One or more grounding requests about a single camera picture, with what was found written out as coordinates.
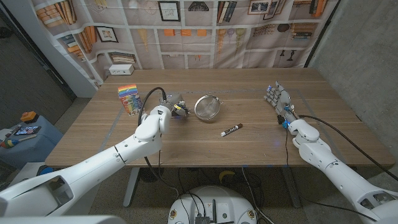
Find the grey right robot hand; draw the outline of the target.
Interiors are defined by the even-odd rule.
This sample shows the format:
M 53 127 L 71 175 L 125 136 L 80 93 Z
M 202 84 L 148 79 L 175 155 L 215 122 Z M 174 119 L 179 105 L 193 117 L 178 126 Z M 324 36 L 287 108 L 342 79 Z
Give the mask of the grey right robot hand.
M 290 95 L 285 88 L 278 82 L 276 87 L 268 86 L 264 99 L 275 109 L 277 113 L 278 123 L 289 125 L 298 119 L 294 112 L 294 106 L 291 103 Z

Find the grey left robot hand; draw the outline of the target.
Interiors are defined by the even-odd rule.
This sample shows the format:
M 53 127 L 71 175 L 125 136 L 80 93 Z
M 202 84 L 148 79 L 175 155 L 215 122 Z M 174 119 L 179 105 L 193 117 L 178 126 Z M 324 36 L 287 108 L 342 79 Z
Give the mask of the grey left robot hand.
M 189 109 L 186 106 L 186 102 L 180 93 L 173 95 L 166 95 L 166 99 L 159 99 L 159 103 L 162 106 L 167 107 L 173 117 L 186 117 L 189 114 Z

